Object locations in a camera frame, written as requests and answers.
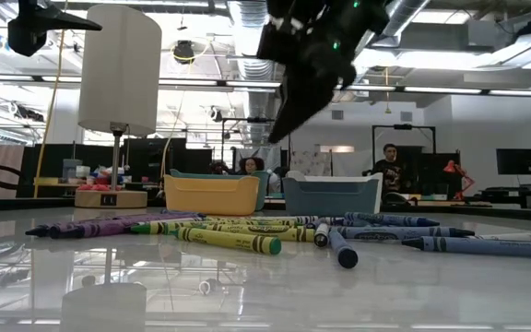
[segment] wooden base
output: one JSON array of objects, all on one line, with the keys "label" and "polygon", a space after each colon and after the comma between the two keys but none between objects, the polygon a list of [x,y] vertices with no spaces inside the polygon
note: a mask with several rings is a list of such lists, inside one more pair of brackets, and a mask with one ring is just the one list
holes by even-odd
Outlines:
[{"label": "wooden base", "polygon": [[77,208],[146,208],[147,192],[77,190]]}]

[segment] red desk lamp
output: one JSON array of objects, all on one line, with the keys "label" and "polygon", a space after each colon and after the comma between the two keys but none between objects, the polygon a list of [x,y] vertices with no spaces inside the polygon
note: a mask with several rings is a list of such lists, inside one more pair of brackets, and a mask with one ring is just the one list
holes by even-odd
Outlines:
[{"label": "red desk lamp", "polygon": [[470,176],[468,176],[468,173],[460,165],[455,164],[453,160],[448,161],[448,165],[443,168],[443,171],[452,174],[460,174],[460,176],[462,176],[464,180],[462,190],[457,192],[456,195],[454,195],[454,199],[464,200],[463,193],[473,184],[475,184],[475,180],[471,179]]}]

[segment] gray bin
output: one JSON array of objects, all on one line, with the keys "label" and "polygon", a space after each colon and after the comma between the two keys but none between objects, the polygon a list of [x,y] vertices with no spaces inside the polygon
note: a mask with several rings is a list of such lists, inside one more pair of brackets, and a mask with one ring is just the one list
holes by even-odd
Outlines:
[{"label": "gray bin", "polygon": [[364,183],[298,182],[284,178],[286,211],[293,216],[343,217],[374,213],[378,180]]}]

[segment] glossy table surface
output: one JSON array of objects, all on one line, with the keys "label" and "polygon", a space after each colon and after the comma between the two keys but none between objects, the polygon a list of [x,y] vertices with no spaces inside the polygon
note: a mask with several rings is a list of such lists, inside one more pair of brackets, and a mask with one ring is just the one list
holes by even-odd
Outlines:
[{"label": "glossy table surface", "polygon": [[[267,256],[157,235],[23,235],[99,214],[0,212],[0,331],[531,330],[529,258],[351,242],[360,262],[346,270],[312,243]],[[531,221],[428,217],[477,234],[531,231]]]}]

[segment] computer screen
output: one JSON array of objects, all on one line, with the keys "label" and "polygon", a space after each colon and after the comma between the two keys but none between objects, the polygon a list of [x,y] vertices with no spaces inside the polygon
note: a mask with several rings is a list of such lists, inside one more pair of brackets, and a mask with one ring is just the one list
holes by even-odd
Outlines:
[{"label": "computer screen", "polygon": [[531,175],[531,148],[498,148],[499,175]]}]

